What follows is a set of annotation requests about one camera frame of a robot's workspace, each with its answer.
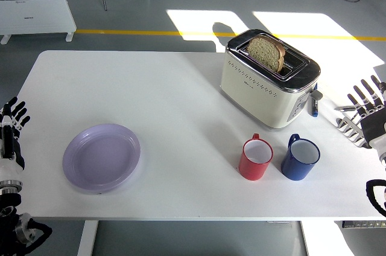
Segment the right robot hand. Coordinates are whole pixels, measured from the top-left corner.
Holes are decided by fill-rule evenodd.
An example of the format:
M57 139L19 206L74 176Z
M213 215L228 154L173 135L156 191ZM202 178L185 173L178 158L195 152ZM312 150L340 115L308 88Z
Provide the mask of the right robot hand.
M378 153L379 160L385 165L385 82L381 82L374 75L371 75L371 80L378 88L381 96L364 79L361 80L362 86L369 93L372 101L355 85L354 91L359 95L362 104L354 98L352 94L347 97L353 103L355 110L361 118L362 135L366 144L375 149Z

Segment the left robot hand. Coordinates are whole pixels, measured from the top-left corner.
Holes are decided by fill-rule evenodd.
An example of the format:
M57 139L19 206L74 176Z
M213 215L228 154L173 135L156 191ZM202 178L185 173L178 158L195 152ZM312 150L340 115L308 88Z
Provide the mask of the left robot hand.
M26 102L13 97L1 109L1 181L20 182L25 161L21 155L21 130L30 120Z

